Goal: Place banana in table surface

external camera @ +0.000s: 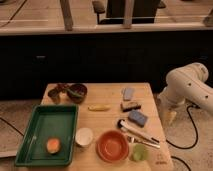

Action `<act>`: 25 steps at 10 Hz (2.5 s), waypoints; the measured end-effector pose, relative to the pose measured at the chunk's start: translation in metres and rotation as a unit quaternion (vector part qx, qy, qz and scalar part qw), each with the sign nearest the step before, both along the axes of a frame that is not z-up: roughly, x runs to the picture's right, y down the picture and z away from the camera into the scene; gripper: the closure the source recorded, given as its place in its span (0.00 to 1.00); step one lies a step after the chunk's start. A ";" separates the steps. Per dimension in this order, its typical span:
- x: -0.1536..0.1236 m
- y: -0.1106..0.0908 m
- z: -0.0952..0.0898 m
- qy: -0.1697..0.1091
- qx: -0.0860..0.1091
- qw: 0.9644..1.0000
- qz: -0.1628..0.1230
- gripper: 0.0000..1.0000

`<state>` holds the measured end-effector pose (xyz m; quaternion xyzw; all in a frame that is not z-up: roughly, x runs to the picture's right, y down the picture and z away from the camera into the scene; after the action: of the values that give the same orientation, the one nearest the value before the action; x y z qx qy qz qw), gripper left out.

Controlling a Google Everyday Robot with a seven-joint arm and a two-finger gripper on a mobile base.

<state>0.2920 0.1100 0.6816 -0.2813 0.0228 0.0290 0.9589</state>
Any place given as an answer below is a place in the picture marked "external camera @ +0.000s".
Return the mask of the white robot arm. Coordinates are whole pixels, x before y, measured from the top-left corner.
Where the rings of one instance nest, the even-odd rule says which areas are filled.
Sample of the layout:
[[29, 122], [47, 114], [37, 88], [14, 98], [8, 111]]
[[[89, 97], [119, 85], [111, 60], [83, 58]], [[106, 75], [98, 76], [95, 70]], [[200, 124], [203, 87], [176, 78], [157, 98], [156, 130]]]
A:
[[167, 86], [158, 95], [163, 126], [172, 123], [176, 116], [174, 109], [183, 105], [185, 100], [213, 114], [213, 88], [205, 83], [208, 76], [208, 69], [202, 63], [191, 63], [167, 73]]

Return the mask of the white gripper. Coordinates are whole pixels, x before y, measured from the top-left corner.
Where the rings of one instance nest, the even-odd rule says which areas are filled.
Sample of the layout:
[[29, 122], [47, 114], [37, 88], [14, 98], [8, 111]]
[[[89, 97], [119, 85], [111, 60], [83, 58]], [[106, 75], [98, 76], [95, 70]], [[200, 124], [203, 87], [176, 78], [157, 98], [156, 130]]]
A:
[[159, 115], [164, 118], [168, 117], [167, 124], [170, 126], [176, 118], [177, 112], [173, 111], [175, 108], [180, 107], [185, 103], [185, 99], [170, 99], [167, 96], [160, 94], [158, 96], [160, 100], [160, 112]]

